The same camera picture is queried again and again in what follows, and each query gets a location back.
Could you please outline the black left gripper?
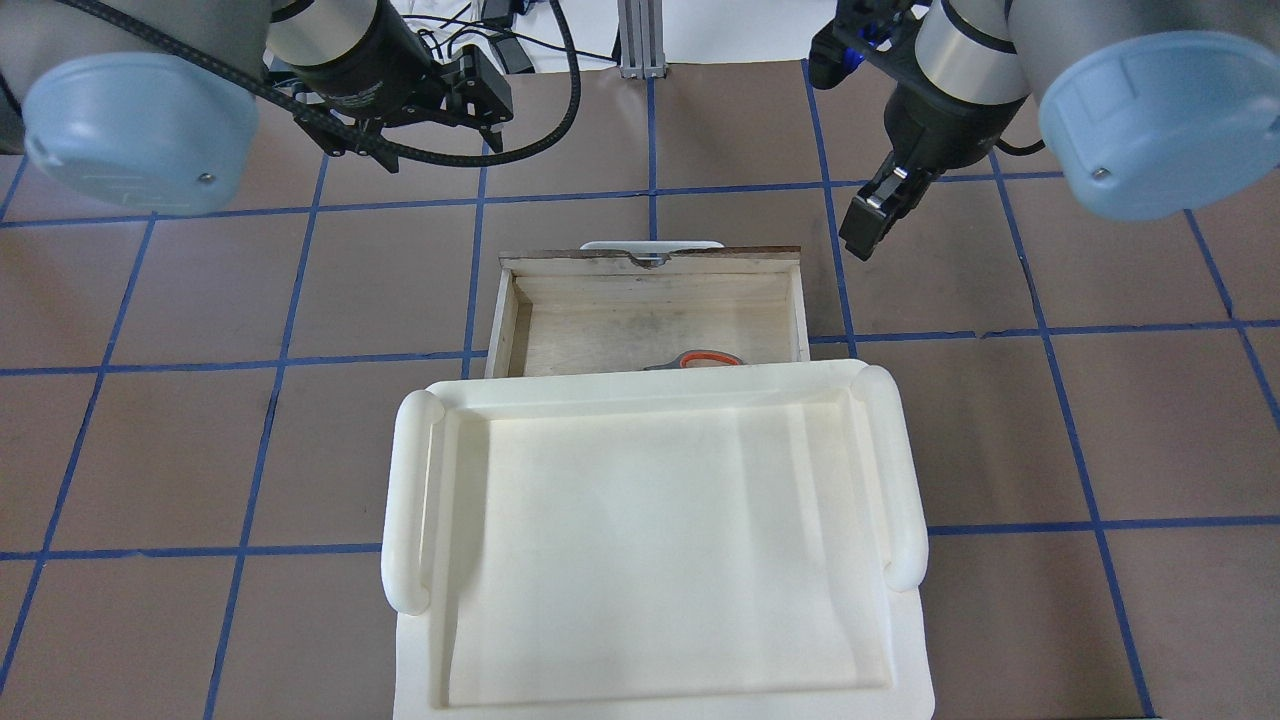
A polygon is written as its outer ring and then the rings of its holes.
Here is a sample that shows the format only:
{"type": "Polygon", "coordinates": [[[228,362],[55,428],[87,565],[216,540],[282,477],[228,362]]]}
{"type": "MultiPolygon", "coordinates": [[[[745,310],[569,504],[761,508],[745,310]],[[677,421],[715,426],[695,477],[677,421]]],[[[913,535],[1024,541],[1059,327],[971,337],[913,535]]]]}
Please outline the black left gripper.
{"type": "MultiPolygon", "coordinates": [[[[434,122],[477,131],[489,154],[506,149],[515,109],[503,74],[474,45],[435,59],[397,10],[291,12],[291,72],[298,101],[365,132],[434,122]]],[[[401,156],[380,135],[361,140],[360,155],[388,173],[401,170],[401,156]]]]}

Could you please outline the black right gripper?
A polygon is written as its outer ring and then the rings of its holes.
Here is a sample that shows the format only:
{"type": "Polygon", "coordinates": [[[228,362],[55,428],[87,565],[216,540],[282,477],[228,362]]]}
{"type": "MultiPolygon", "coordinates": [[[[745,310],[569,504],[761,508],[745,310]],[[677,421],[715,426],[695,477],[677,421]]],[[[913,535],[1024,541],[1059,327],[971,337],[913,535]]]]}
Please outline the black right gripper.
{"type": "Polygon", "coordinates": [[[868,261],[936,181],[978,163],[995,147],[1025,101],[973,104],[896,86],[884,108],[891,151],[882,172],[860,187],[847,208],[838,228],[845,249],[868,261]]]}

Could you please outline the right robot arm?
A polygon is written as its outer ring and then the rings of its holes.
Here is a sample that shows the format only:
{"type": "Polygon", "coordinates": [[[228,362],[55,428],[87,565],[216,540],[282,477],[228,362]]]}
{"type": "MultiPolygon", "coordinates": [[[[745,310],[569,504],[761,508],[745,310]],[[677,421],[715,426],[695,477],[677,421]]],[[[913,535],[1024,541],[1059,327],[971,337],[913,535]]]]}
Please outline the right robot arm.
{"type": "Polygon", "coordinates": [[[1120,222],[1226,199],[1277,165],[1275,1],[841,1],[810,82],[870,64],[891,150],[840,227],[867,260],[945,173],[978,163],[1028,99],[1076,201],[1120,222]]]}

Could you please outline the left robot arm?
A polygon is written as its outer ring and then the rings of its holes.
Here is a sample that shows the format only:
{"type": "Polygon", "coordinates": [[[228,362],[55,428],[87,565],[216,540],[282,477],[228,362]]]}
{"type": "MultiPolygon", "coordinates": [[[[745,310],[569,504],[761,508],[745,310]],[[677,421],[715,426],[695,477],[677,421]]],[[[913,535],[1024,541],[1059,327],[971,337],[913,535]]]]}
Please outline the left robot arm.
{"type": "MultiPolygon", "coordinates": [[[[389,1],[118,1],[115,9],[265,79],[279,61],[365,133],[434,122],[500,149],[509,85],[467,46],[436,60],[389,1]]],[[[256,97],[55,1],[3,4],[3,152],[83,196],[169,215],[221,210],[259,128],[256,97]]]]}

